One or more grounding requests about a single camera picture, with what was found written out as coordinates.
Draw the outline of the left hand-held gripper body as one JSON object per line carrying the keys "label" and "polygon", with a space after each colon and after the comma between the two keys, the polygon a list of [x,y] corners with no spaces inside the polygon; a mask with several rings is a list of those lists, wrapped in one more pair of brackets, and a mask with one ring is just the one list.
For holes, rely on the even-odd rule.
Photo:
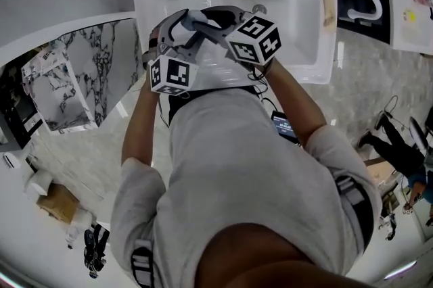
{"label": "left hand-held gripper body", "polygon": [[159,42],[161,23],[149,40],[149,49],[143,53],[143,66],[154,93],[180,95],[191,90],[198,73],[196,56],[198,52],[178,52],[174,42]]}

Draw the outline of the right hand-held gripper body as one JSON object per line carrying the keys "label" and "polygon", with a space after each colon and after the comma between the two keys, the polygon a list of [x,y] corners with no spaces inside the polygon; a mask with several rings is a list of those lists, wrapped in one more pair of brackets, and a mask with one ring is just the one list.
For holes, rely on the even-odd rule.
{"label": "right hand-held gripper body", "polygon": [[264,66],[275,57],[281,48],[277,24],[260,12],[244,10],[239,22],[223,22],[223,28],[233,26],[219,45],[228,49],[236,61]]}

